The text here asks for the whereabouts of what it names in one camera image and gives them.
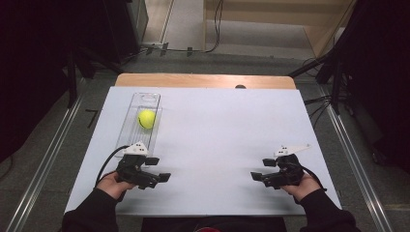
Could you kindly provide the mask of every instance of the wooden edge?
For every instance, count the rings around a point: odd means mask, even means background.
[[[186,73],[122,73],[115,86],[182,87],[182,88],[235,88],[296,89],[290,76],[186,74]]]

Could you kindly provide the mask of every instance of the floor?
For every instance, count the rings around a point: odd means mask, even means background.
[[[150,23],[144,44],[161,46],[169,43],[168,48],[173,49],[201,49],[201,2],[202,0],[146,0]],[[206,39],[206,48],[210,48],[214,45],[216,36],[211,34],[213,21],[209,21],[207,26],[210,35]],[[244,55],[248,56],[244,58],[246,61],[240,58]],[[220,46],[210,55],[197,55],[187,60],[184,55],[168,52],[167,62],[162,63],[165,58],[154,52],[150,56],[129,62],[125,69],[130,73],[155,70],[164,73],[287,74],[312,57],[314,55],[300,26],[222,22]],[[288,68],[272,71],[269,67]],[[94,131],[96,121],[93,116],[102,108],[104,96],[114,83],[115,74],[110,71],[100,71],[95,80],[81,79],[79,87],[82,88],[83,95],[79,96],[80,101],[75,111],[67,110],[68,96],[64,96],[39,123],[24,146],[13,155],[13,169],[0,182],[0,231],[6,230],[18,210],[23,193],[31,188],[30,184],[42,165],[43,157],[50,157],[54,165],[44,173],[47,176],[44,183],[31,196],[36,203],[25,209],[23,223],[15,231],[58,230],[70,196],[70,186],[73,185],[76,170],[81,165]],[[297,78],[296,83],[306,98],[320,96],[319,90],[323,88],[317,86],[308,75]],[[311,112],[314,107],[317,105],[312,105],[307,110]],[[365,201],[366,193],[358,185],[359,181],[346,158],[346,148],[340,143],[332,115],[324,115],[317,125],[316,135],[324,155],[326,154],[325,160],[339,190],[343,209],[355,215],[363,231],[383,231],[377,228],[377,223],[369,212]],[[354,118],[345,110],[341,110],[340,118],[354,145],[353,152],[358,155],[372,189],[382,204],[382,213],[386,214],[393,226],[390,231],[407,231],[410,226],[410,175],[395,166],[375,164]],[[67,122],[70,126],[66,130],[61,129],[61,122]],[[57,135],[65,138],[64,143],[57,141]],[[59,150],[53,153],[49,150],[51,145],[59,146]],[[8,169],[10,163],[10,159],[0,163],[0,174]],[[285,221],[288,231],[298,231],[306,223],[302,217],[287,217]],[[118,217],[121,231],[139,231],[140,222],[140,218]]]

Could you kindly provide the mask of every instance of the hand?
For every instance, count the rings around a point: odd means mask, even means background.
[[[306,174],[302,177],[302,181],[298,186],[282,186],[283,190],[287,193],[293,195],[299,202],[311,192],[320,189],[319,184],[311,177]]]
[[[127,189],[132,189],[135,185],[127,183],[127,182],[117,182],[118,173],[113,172],[104,176],[100,182],[97,184],[97,189],[101,189],[105,191],[108,195],[112,198],[118,200],[120,198],[121,193]]]

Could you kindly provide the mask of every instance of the gray floor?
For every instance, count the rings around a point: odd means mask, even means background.
[[[284,75],[301,67],[302,60],[274,59],[223,54],[195,53],[187,57],[185,53],[158,52],[142,54],[130,61],[124,69],[128,73],[232,73]],[[56,154],[40,194],[34,201],[21,231],[58,231],[64,209],[69,199],[77,172],[93,134],[96,121],[89,110],[101,110],[108,88],[115,83],[116,74],[100,70],[96,77],[87,80],[82,91],[79,108],[65,139]],[[320,96],[319,87],[308,75],[296,78],[297,88],[304,99]],[[35,175],[46,154],[61,121],[67,113],[68,96],[61,98],[38,124],[24,146],[14,155],[14,166],[9,175],[0,183],[0,231],[5,231],[16,211],[18,203]],[[309,105],[311,112],[317,105]],[[386,209],[387,216],[395,231],[408,231],[410,226],[410,175],[394,166],[380,166],[371,159],[371,152],[362,138],[359,127],[341,108],[341,116],[356,147],[366,172]],[[315,127],[325,161],[329,167],[343,209],[356,217],[363,231],[377,231],[361,190],[343,152],[335,128],[327,113],[324,113]],[[6,159],[0,164],[0,174],[10,164]],[[306,224],[304,217],[286,217],[288,231],[298,231]],[[121,231],[139,231],[141,218],[118,217]]]

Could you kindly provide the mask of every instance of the black sleeve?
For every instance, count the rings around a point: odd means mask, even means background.
[[[117,201],[103,190],[94,188],[87,198],[63,217],[63,232],[118,231],[115,215]]]
[[[323,189],[318,189],[307,195],[300,203],[307,214],[307,226],[301,229],[303,232],[360,231],[356,227],[356,220],[352,214],[339,209]]]

